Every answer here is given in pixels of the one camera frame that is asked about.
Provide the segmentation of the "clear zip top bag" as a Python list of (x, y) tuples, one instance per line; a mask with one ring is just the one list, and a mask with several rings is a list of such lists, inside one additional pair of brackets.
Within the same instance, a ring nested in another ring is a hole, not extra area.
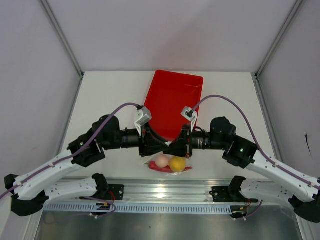
[(151, 171), (167, 175), (179, 175), (193, 170), (186, 158), (162, 152), (154, 154), (144, 165)]

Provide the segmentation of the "yellow bell pepper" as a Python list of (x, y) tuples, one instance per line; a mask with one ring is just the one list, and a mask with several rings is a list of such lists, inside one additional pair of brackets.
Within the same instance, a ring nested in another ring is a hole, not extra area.
[(185, 170), (187, 162), (185, 158), (173, 156), (168, 165), (174, 173), (179, 173)]

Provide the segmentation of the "red chili pepper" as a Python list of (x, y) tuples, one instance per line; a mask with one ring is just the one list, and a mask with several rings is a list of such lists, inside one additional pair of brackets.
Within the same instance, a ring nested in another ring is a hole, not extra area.
[[(156, 171), (156, 172), (168, 173), (168, 174), (176, 173), (176, 172), (173, 172), (173, 171), (171, 170), (171, 168), (169, 167), (169, 165), (167, 165), (167, 166), (164, 167), (164, 168), (157, 167), (155, 161), (151, 161), (151, 162), (148, 164), (148, 167), (149, 167), (149, 169), (151, 169), (151, 170), (153, 170), (153, 171)], [(191, 166), (186, 166), (186, 168), (185, 168), (182, 172), (187, 172), (187, 171), (190, 171), (190, 170), (192, 170), (192, 169), (193, 169), (193, 168), (192, 168)]]

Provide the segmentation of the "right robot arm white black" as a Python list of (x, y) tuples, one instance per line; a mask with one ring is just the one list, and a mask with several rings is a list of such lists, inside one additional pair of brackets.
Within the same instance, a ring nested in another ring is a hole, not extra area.
[(259, 201), (292, 209), (306, 221), (320, 221), (320, 180), (288, 167), (266, 155), (253, 143), (236, 134), (236, 127), (225, 117), (214, 118), (210, 131), (191, 130), (184, 125), (178, 138), (166, 143), (165, 154), (190, 157), (193, 150), (222, 150), (222, 158), (230, 165), (255, 172), (267, 181), (235, 176), (226, 193), (212, 189), (214, 201), (241, 203)]

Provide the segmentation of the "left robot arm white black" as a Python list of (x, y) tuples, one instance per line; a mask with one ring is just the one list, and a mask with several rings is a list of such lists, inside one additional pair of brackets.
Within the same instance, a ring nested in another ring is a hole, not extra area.
[(102, 173), (64, 184), (58, 181), (105, 159), (107, 150), (138, 148), (139, 155), (146, 157), (169, 148), (170, 143), (150, 127), (149, 117), (140, 117), (136, 123), (134, 129), (121, 130), (116, 116), (105, 115), (48, 163), (21, 176), (7, 175), (4, 183), (12, 194), (11, 211), (26, 217), (55, 201), (72, 198), (108, 200), (111, 190)]

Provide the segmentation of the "pale egg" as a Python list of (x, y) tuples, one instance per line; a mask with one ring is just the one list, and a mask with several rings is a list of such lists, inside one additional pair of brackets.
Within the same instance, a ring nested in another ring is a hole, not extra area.
[(170, 158), (167, 155), (160, 154), (155, 158), (155, 165), (159, 168), (165, 168), (169, 165)]

